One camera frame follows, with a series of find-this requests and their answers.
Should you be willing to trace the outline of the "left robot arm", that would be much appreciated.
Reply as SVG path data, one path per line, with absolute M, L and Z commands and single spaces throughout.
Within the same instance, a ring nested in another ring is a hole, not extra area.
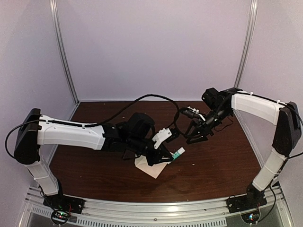
M 117 152 L 128 150 L 139 157 L 144 156 L 149 166 L 171 162 L 173 156 L 163 145 L 171 131 L 164 128 L 156 132 L 154 124 L 154 120 L 143 113 L 134 113 L 128 121 L 117 124 L 82 123 L 54 119 L 34 108 L 15 128 L 18 134 L 13 157 L 27 167 L 44 194 L 50 197 L 50 203 L 63 210 L 68 206 L 68 199 L 62 195 L 60 181 L 39 154 L 41 145 Z

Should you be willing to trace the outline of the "beige envelope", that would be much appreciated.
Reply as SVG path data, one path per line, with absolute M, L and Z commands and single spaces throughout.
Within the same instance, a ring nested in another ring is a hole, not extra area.
M 145 156 L 140 156 L 139 158 L 135 159 L 134 164 L 136 168 L 153 177 L 154 179 L 156 179 L 160 175 L 160 173 L 167 165 L 167 163 L 164 162 L 149 166 Z

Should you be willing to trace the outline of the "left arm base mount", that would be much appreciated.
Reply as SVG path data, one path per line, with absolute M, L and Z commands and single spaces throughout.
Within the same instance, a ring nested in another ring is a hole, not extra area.
M 62 210 L 70 213 L 81 214 L 85 201 L 80 198 L 66 196 L 63 194 L 62 184 L 58 180 L 59 191 L 55 195 L 47 196 L 43 189 L 41 189 L 41 195 L 44 198 L 43 204 L 54 210 Z

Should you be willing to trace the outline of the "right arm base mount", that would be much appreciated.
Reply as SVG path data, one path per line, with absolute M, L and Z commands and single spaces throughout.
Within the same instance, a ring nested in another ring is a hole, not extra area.
M 258 206 L 267 204 L 264 191 L 248 189 L 245 195 L 232 195 L 226 200 L 229 213 L 242 212 L 250 209 L 256 209 Z

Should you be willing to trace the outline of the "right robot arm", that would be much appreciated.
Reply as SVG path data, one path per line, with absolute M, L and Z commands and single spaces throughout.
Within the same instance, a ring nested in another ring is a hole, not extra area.
M 197 101 L 181 102 L 211 115 L 217 107 L 225 113 L 212 134 L 200 136 L 198 143 L 187 144 L 181 167 L 181 197 L 186 201 L 216 199 L 244 194 L 261 169 L 266 169 L 276 126 L 248 112 L 258 96 L 239 88 L 206 90 L 209 96 Z

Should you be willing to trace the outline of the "green white glue stick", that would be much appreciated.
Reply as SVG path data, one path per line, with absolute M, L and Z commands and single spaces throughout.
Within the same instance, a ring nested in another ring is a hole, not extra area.
M 185 152 L 185 149 L 183 147 L 178 149 L 175 153 L 172 154 L 173 160 L 176 160 L 177 158 L 179 158 L 184 152 Z

